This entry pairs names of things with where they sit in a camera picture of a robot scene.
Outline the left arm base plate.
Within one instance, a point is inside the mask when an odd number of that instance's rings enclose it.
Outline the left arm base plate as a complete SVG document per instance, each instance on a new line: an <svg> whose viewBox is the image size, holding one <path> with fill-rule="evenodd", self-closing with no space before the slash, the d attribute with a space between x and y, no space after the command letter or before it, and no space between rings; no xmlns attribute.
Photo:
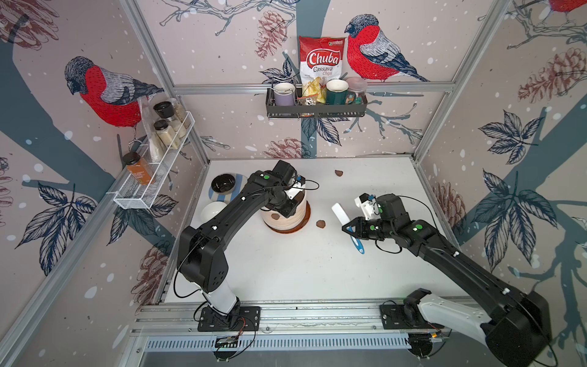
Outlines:
<svg viewBox="0 0 587 367"><path fill-rule="evenodd" d="M260 319L261 307L239 307L225 316L209 306L204 307L196 318L200 333L258 331Z"/></svg>

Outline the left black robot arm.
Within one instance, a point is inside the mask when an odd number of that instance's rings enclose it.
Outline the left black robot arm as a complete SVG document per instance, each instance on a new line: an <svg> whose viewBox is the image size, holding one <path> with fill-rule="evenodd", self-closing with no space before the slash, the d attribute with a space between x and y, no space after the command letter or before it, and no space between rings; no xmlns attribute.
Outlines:
<svg viewBox="0 0 587 367"><path fill-rule="evenodd" d="M226 283L229 263L225 251L238 231L265 208L292 217L306 189L306 178L279 160L270 171L249 176L238 196L211 220L197 228L186 227L179 238L177 275L200 287L211 310L221 317L237 315L239 299Z"/></svg>

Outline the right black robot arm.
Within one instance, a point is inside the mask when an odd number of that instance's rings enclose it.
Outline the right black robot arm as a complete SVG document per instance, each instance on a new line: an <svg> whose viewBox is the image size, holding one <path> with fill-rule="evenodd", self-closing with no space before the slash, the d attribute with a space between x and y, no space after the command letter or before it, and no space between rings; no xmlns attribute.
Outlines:
<svg viewBox="0 0 587 367"><path fill-rule="evenodd" d="M342 231L355 243L393 239L400 249L441 271L478 304L467 307L419 288L390 313L380 307L385 327L391 326L393 317L410 328L448 327L480 342L506 366L529 366L550 347L550 307L542 295L524 293L461 254L435 226L412 220L397 195L362 194L356 205L363 214L353 220L341 206L333 206Z"/></svg>

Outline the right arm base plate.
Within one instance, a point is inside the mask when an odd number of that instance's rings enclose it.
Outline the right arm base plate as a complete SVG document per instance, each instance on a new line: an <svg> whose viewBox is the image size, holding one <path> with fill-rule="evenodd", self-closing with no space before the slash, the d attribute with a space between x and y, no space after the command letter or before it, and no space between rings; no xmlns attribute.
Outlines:
<svg viewBox="0 0 587 367"><path fill-rule="evenodd" d="M385 330L441 330L442 324L427 321L416 306L383 303L379 305L382 326Z"/></svg>

